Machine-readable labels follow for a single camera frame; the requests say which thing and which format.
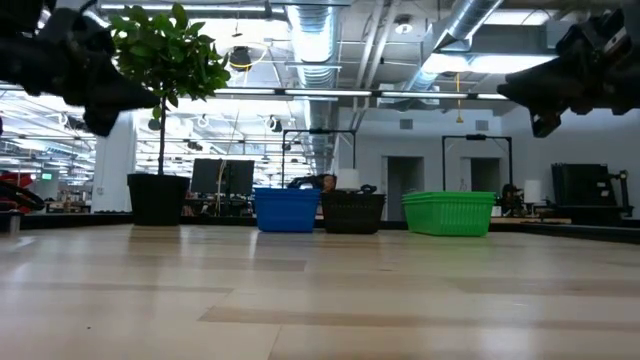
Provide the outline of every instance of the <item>black basket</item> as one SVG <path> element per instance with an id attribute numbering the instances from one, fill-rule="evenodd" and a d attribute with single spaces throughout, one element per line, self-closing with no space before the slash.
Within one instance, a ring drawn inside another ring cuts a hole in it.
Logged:
<path id="1" fill-rule="evenodd" d="M 334 234 L 375 234 L 384 203 L 385 195 L 322 194 L 324 228 Z"/>

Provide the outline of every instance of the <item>blue basket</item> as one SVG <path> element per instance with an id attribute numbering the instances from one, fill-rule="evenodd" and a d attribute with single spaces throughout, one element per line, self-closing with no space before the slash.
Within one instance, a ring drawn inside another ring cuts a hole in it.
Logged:
<path id="1" fill-rule="evenodd" d="M 256 189 L 258 229 L 265 232 L 313 232 L 320 190 Z"/>

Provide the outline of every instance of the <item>green leaves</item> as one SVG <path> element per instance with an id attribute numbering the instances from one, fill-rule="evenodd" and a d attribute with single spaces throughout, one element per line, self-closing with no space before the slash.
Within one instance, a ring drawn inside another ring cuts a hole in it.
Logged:
<path id="1" fill-rule="evenodd" d="M 189 25 L 189 18 L 187 17 L 187 12 L 184 11 L 184 7 L 179 3 L 175 3 L 171 8 L 171 13 L 176 18 L 176 27 L 180 30 L 186 30 Z"/>
<path id="2" fill-rule="evenodd" d="M 204 25 L 205 25 L 205 23 L 204 23 L 204 22 L 197 22 L 197 23 L 192 24 L 191 26 L 189 26 L 189 28 L 188 28 L 188 29 L 187 29 L 187 31 L 186 31 L 186 32 L 187 32 L 187 35 L 192 35 L 192 36 L 193 36 L 193 35 L 198 34 L 198 32 L 199 32 L 200 30 L 202 30 L 202 28 L 204 27 Z"/>
<path id="3" fill-rule="evenodd" d="M 139 5 L 128 8 L 127 15 L 129 15 L 131 20 L 140 25 L 146 25 L 149 23 L 149 15 L 147 15 L 147 12 Z"/>
<path id="4" fill-rule="evenodd" d="M 173 105 L 173 107 L 177 108 L 178 107 L 178 97 L 176 96 L 175 93 L 170 93 L 167 96 L 167 100 L 169 100 L 169 103 L 171 105 Z"/>
<path id="5" fill-rule="evenodd" d="M 151 112 L 151 114 L 153 114 L 153 118 L 155 120 L 159 120 L 160 117 L 162 116 L 162 108 L 160 107 L 160 105 L 154 107 L 153 111 Z"/>
<path id="6" fill-rule="evenodd" d="M 184 60 L 184 54 L 179 47 L 169 45 L 169 53 L 176 62 L 182 62 Z"/>
<path id="7" fill-rule="evenodd" d="M 127 7 L 125 16 L 130 20 L 111 17 L 111 27 L 124 34 L 114 37 L 114 42 L 119 69 L 126 77 L 166 98 L 172 107 L 178 107 L 181 97 L 204 100 L 226 86 L 228 56 L 219 55 L 214 39 L 200 33 L 206 23 L 189 24 L 180 4 L 173 5 L 171 14 L 151 20 L 139 6 Z M 154 108 L 154 119 L 160 119 L 163 111 L 167 109 Z"/>
<path id="8" fill-rule="evenodd" d="M 153 56 L 153 50 L 149 49 L 144 45 L 133 45 L 129 51 L 133 55 L 141 56 L 141 57 L 150 57 Z"/>

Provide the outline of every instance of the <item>wooden floor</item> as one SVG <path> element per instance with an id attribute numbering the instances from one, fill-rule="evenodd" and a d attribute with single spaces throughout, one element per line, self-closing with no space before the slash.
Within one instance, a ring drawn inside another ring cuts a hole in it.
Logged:
<path id="1" fill-rule="evenodd" d="M 640 247 L 131 226 L 0 239 L 7 360 L 638 360 Z"/>

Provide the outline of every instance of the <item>computer monitor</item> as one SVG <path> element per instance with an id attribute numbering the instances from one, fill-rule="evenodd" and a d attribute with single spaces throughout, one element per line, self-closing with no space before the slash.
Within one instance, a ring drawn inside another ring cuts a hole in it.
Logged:
<path id="1" fill-rule="evenodd" d="M 191 178 L 191 191 L 217 193 L 222 160 L 195 159 Z M 255 161 L 227 160 L 222 174 L 220 191 L 235 195 L 249 195 L 253 190 Z"/>
<path id="2" fill-rule="evenodd" d="M 191 175 L 191 192 L 217 193 L 221 165 L 222 160 L 195 159 Z"/>

